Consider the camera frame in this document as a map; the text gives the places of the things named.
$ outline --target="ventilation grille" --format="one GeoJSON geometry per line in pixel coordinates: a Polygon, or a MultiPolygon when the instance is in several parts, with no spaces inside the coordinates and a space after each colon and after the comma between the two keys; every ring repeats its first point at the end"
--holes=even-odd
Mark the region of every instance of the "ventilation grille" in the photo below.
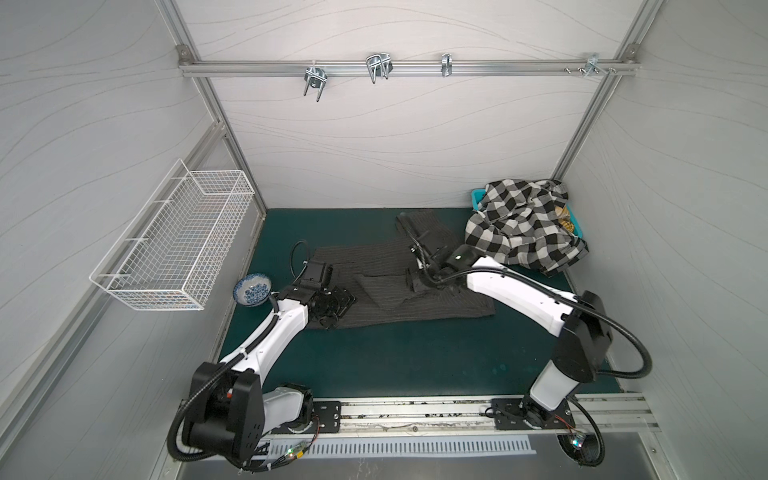
{"type": "MultiPolygon", "coordinates": [[[[270,458],[296,444],[295,439],[270,440],[270,458]]],[[[487,457],[533,455],[527,435],[385,437],[380,439],[317,439],[304,458],[487,457]]]]}

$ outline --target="wire mesh basket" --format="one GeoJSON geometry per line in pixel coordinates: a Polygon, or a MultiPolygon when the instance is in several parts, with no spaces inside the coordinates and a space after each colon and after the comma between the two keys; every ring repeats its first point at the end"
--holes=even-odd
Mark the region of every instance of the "wire mesh basket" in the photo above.
{"type": "Polygon", "coordinates": [[[202,310],[253,198],[241,170],[183,171],[175,186],[166,176],[167,199],[148,201],[91,274],[134,310],[202,310]],[[148,223],[129,237],[142,214],[148,223]]]}

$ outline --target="dark green mat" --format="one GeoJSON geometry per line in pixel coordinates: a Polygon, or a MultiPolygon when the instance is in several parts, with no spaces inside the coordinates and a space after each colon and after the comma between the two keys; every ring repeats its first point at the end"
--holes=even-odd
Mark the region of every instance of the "dark green mat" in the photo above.
{"type": "MultiPolygon", "coordinates": [[[[250,273],[265,273],[279,290],[291,281],[288,254],[299,239],[313,248],[378,243],[397,235],[397,209],[270,210],[250,273]]],[[[463,238],[471,213],[436,209],[440,220],[463,238]]],[[[560,290],[560,274],[548,279],[518,271],[560,290]]],[[[264,320],[269,303],[237,306],[222,356],[239,346],[264,320]]],[[[555,338],[537,323],[496,302],[494,316],[401,322],[296,335],[270,371],[264,390],[282,382],[312,387],[316,397],[432,396],[524,393],[551,355],[555,338]]],[[[583,393],[615,393],[612,378],[583,386],[583,393]]]]}

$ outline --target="small bowl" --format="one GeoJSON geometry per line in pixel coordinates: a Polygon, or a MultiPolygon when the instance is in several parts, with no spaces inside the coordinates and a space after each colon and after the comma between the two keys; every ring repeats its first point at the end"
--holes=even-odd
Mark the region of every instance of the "small bowl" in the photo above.
{"type": "Polygon", "coordinates": [[[270,278],[262,273],[251,273],[237,282],[232,297],[240,305],[257,306],[266,302],[272,290],[270,278]]]}

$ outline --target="wall hook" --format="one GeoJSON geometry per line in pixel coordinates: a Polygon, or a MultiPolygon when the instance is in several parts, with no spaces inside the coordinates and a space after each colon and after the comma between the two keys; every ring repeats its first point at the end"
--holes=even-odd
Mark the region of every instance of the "wall hook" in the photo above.
{"type": "Polygon", "coordinates": [[[451,73],[453,73],[453,57],[451,56],[451,54],[449,53],[442,54],[440,65],[442,67],[442,76],[450,77],[451,73]]]}
{"type": "Polygon", "coordinates": [[[323,89],[326,86],[326,82],[328,81],[328,75],[326,75],[326,72],[322,68],[318,67],[309,67],[306,71],[304,71],[304,80],[306,80],[306,85],[304,86],[304,96],[306,97],[306,93],[312,88],[319,88],[317,91],[317,99],[315,101],[320,101],[320,95],[323,94],[323,89]]]}
{"type": "Polygon", "coordinates": [[[608,74],[607,71],[598,67],[598,54],[596,53],[590,55],[584,67],[578,70],[581,72],[582,77],[588,77],[591,74],[608,74]]]}
{"type": "Polygon", "coordinates": [[[389,72],[392,71],[392,59],[388,53],[375,53],[366,58],[366,67],[368,67],[368,74],[373,83],[376,83],[377,75],[389,80],[389,72]]]}

